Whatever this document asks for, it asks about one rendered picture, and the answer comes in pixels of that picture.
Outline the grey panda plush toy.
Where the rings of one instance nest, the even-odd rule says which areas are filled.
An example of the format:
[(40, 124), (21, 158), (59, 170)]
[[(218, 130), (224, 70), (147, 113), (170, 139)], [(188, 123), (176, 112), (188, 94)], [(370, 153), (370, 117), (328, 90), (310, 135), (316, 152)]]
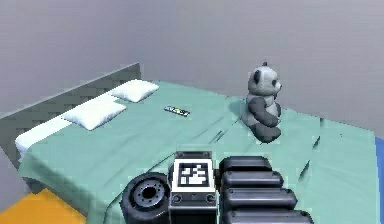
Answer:
[(262, 143), (270, 143), (281, 135), (278, 127), (281, 106), (276, 101), (282, 89), (278, 73), (264, 62), (249, 75), (243, 123)]

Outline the green bed with grey headboard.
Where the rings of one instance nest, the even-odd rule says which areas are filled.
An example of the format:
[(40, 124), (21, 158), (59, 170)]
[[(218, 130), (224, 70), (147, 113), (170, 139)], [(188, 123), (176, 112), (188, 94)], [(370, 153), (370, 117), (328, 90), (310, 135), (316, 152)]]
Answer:
[(381, 224), (375, 136), (365, 129), (285, 109), (281, 136), (263, 144), (241, 120), (242, 99), (165, 81), (94, 130), (61, 118), (79, 104), (110, 101), (112, 88), (139, 75), (132, 64), (0, 118), (0, 147), (32, 190), (55, 192), (87, 224), (121, 224), (124, 187), (166, 171), (176, 151), (210, 150), (215, 160), (262, 155), (315, 224)]

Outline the white pillow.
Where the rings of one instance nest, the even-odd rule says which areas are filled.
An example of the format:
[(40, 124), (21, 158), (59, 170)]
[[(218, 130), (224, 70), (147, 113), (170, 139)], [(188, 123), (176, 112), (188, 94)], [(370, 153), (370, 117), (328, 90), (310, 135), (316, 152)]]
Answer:
[(125, 105), (113, 101), (92, 101), (65, 112), (61, 118), (91, 131), (109, 122), (125, 109)]
[(130, 80), (109, 91), (109, 94), (127, 101), (137, 103), (153, 94), (159, 86), (139, 79)]

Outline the grey remote control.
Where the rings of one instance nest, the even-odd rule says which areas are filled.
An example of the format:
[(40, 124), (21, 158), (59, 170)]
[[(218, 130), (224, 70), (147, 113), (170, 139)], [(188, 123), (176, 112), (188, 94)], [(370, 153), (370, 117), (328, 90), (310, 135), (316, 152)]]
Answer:
[(177, 114), (177, 115), (183, 116), (183, 117), (188, 117), (190, 115), (189, 111), (178, 108), (178, 107), (174, 107), (174, 106), (166, 106), (166, 107), (164, 107), (164, 111), (167, 111), (167, 112), (170, 112), (173, 114)]

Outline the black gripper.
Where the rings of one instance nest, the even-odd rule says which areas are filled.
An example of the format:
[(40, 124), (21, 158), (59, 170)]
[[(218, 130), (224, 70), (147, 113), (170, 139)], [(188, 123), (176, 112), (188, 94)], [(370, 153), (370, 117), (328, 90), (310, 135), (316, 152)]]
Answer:
[(164, 173), (148, 172), (133, 178), (122, 192), (126, 224), (169, 224), (170, 187)]

